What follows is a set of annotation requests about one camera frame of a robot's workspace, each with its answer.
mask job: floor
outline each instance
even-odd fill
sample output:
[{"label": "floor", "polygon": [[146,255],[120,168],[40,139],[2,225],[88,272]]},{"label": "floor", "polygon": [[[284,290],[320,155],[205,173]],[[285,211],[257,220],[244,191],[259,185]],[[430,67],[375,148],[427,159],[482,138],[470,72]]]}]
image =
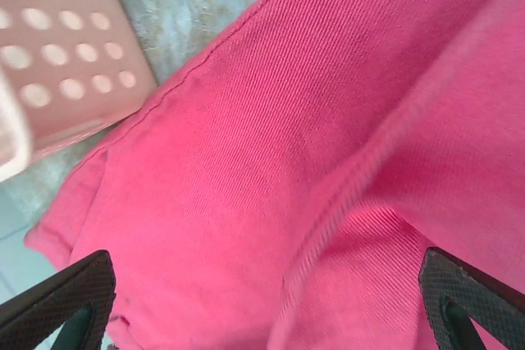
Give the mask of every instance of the floor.
[{"label": "floor", "polygon": [[[0,303],[56,272],[44,257],[22,243],[30,226],[13,201],[0,189]],[[58,331],[43,341],[37,350],[49,350],[57,334]],[[105,338],[102,349],[110,343],[110,339]]]}]

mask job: basket hole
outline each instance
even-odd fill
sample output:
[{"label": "basket hole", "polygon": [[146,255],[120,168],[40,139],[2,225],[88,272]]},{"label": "basket hole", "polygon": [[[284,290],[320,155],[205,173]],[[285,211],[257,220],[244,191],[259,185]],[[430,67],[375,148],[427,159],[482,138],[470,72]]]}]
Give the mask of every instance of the basket hole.
[{"label": "basket hole", "polygon": [[4,63],[12,69],[25,69],[31,65],[32,59],[29,52],[17,45],[8,45],[0,50]]},{"label": "basket hole", "polygon": [[112,82],[107,75],[96,75],[91,79],[91,82],[100,93],[108,93],[112,90]]},{"label": "basket hole", "polygon": [[84,86],[78,80],[68,78],[63,80],[59,86],[62,94],[71,100],[80,100],[84,96]]},{"label": "basket hole", "polygon": [[96,61],[98,58],[97,50],[86,43],[76,46],[76,54],[84,61]]},{"label": "basket hole", "polygon": [[82,18],[80,18],[79,15],[73,11],[60,11],[60,13],[58,13],[58,18],[66,28],[69,28],[71,30],[80,30],[84,27],[84,22],[82,22]]},{"label": "basket hole", "polygon": [[44,59],[52,65],[61,66],[69,61],[66,50],[56,44],[44,45],[41,51]]},{"label": "basket hole", "polygon": [[24,22],[33,29],[47,30],[51,27],[51,18],[38,8],[25,8],[21,14]]},{"label": "basket hole", "polygon": [[22,100],[30,107],[42,108],[51,102],[51,94],[41,84],[28,84],[21,89]]},{"label": "basket hole", "polygon": [[105,43],[104,48],[111,59],[121,59],[124,55],[124,50],[117,43]]},{"label": "basket hole", "polygon": [[127,88],[133,88],[137,82],[135,74],[129,70],[124,70],[118,73],[118,79],[120,80],[121,84]]},{"label": "basket hole", "polygon": [[0,29],[10,28],[11,23],[11,16],[9,13],[0,7]]},{"label": "basket hole", "polygon": [[102,12],[92,12],[89,15],[93,25],[100,30],[108,30],[111,26],[109,18],[107,18]]}]

